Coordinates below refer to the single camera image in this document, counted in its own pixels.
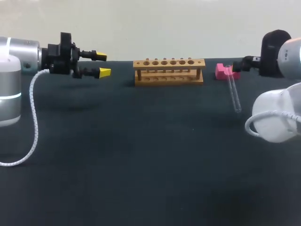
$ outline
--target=white wall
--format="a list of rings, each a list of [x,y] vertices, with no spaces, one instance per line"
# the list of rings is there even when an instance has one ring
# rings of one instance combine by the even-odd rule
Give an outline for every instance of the white wall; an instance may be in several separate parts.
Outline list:
[[[301,36],[300,0],[0,0],[0,34],[57,44],[71,32],[108,60],[259,55],[264,34]]]

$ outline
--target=glass test tube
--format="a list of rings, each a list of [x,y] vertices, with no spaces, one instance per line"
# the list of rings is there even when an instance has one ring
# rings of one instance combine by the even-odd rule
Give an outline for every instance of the glass test tube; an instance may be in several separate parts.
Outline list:
[[[227,76],[228,84],[229,84],[229,89],[230,89],[230,94],[231,94],[231,99],[233,102],[234,106],[234,111],[236,113],[241,113],[241,105],[240,101],[238,98],[236,86],[235,86],[235,81],[232,75],[232,67],[231,65],[225,66],[225,75]]]

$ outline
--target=pink block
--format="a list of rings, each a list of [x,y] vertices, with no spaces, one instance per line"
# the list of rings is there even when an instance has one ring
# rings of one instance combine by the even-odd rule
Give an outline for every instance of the pink block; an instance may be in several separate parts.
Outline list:
[[[234,79],[240,79],[240,72],[232,72]],[[225,67],[223,64],[216,64],[215,77],[217,80],[226,80]]]

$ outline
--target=white coiled cable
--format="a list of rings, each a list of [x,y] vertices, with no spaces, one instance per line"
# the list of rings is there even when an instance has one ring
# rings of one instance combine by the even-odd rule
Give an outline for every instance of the white coiled cable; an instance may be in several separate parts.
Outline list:
[[[33,86],[34,86],[34,83],[37,80],[37,78],[40,75],[43,75],[43,74],[46,74],[46,73],[49,73],[48,69],[45,69],[45,70],[42,70],[42,71],[36,73],[35,76],[32,78],[32,81],[31,81],[30,86],[29,86],[29,99],[30,99],[30,106],[32,108],[32,119],[33,119],[33,125],[34,125],[34,138],[33,138],[32,147],[31,147],[29,153],[24,158],[20,159],[19,161],[11,162],[11,163],[0,162],[0,166],[16,166],[16,165],[19,165],[22,162],[25,162],[27,159],[29,159],[29,157],[32,155],[32,153],[36,149],[36,146],[38,144],[38,138],[39,138],[39,129],[38,129],[37,113],[36,113],[36,109],[34,107],[34,100],[33,100]]]
[[[286,119],[293,120],[296,122],[301,122],[301,116],[292,114],[290,112],[277,111],[277,110],[266,111],[266,112],[262,112],[262,113],[251,116],[245,123],[245,130],[254,137],[261,137],[258,133],[251,130],[251,128],[250,128],[251,123],[255,122],[257,120],[269,118],[272,116],[278,116],[278,117],[286,118]]]

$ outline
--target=dark tabletop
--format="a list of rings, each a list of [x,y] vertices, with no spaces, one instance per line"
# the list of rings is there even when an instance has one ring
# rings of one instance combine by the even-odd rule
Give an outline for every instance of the dark tabletop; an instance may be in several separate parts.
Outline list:
[[[243,73],[234,113],[207,59],[203,86],[135,88],[132,62],[94,80],[44,75],[35,86],[39,141],[24,164],[0,168],[1,226],[295,226],[301,223],[301,141],[268,143],[244,123],[254,100],[293,81]],[[0,161],[33,141],[28,88],[21,120],[0,128]]]

